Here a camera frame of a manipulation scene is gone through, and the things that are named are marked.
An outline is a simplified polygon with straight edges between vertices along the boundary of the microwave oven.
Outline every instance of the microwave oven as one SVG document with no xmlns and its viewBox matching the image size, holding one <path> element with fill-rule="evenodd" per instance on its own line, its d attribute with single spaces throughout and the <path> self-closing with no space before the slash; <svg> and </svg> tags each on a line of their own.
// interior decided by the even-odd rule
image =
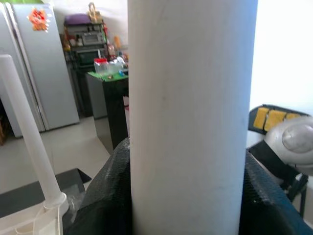
<svg viewBox="0 0 313 235">
<path fill-rule="evenodd" d="M 101 32 L 89 32 L 82 34 L 83 44 L 85 46 L 103 44 L 103 36 Z"/>
<path fill-rule="evenodd" d="M 88 50 L 78 50 L 75 52 L 76 63 L 78 67 L 84 68 L 93 66 L 94 58 L 104 58 L 105 57 L 105 49 L 88 49 Z"/>
</svg>

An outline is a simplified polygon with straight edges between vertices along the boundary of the yellow cushion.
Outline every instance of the yellow cushion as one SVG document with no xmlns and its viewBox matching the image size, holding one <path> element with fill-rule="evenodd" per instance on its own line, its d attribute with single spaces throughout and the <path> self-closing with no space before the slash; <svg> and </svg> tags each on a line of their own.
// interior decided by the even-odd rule
<svg viewBox="0 0 313 235">
<path fill-rule="evenodd" d="M 293 118 L 297 118 L 297 117 L 300 117 L 301 115 L 299 114 L 293 114 L 293 113 L 290 113 L 290 114 L 287 114 L 286 115 L 286 119 L 293 119 Z"/>
<path fill-rule="evenodd" d="M 255 120 L 253 123 L 253 126 L 255 128 L 263 130 L 264 122 L 265 122 L 266 115 L 267 115 L 268 111 L 269 111 L 269 109 L 264 108 L 264 107 L 261 107 L 258 109 L 258 112 L 256 114 L 256 117 L 255 117 Z"/>
<path fill-rule="evenodd" d="M 264 130 L 269 131 L 271 128 L 279 124 L 284 120 L 286 112 L 271 110 L 268 114 L 268 119 L 266 120 Z"/>
</svg>

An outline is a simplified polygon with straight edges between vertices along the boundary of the appliance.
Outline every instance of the appliance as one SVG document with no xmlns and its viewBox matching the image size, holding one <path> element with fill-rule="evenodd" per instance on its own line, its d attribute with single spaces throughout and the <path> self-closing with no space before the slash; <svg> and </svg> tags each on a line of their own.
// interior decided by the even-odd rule
<svg viewBox="0 0 313 235">
<path fill-rule="evenodd" d="M 28 16 L 44 10 L 46 31 L 34 31 Z M 53 8 L 49 4 L 0 3 L 0 54 L 12 56 L 40 131 L 79 122 Z M 16 137 L 22 133 L 0 81 L 0 99 Z"/>
<path fill-rule="evenodd" d="M 82 34 L 83 43 L 85 46 L 103 44 L 103 35 L 101 32 L 89 32 Z"/>
<path fill-rule="evenodd" d="M 76 63 L 79 68 L 93 66 L 94 58 L 104 58 L 104 48 L 94 48 L 86 50 L 76 50 L 75 52 Z"/>
</svg>

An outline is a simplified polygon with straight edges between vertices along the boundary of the white pipe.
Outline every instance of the white pipe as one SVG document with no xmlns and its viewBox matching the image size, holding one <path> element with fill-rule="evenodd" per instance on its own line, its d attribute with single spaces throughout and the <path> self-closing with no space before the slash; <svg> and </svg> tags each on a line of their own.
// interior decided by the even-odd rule
<svg viewBox="0 0 313 235">
<path fill-rule="evenodd" d="M 45 207 L 51 208 L 63 202 L 47 152 L 31 113 L 19 75 L 10 55 L 0 55 L 0 77 L 9 95 L 14 113 L 45 196 Z"/>
<path fill-rule="evenodd" d="M 129 0 L 137 235 L 238 233 L 257 0 Z"/>
</svg>

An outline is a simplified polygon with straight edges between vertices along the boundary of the white wall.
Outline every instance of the white wall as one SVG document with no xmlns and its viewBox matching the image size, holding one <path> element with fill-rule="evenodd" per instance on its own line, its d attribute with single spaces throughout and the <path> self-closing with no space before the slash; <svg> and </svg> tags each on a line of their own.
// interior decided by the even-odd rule
<svg viewBox="0 0 313 235">
<path fill-rule="evenodd" d="M 250 109 L 263 103 L 313 115 L 313 0 L 259 0 Z"/>
<path fill-rule="evenodd" d="M 63 31 L 64 16 L 86 13 L 90 0 L 44 0 L 54 5 L 54 13 L 60 33 Z M 111 36 L 119 36 L 122 45 L 128 45 L 127 0 L 93 0 L 101 12 Z"/>
</svg>

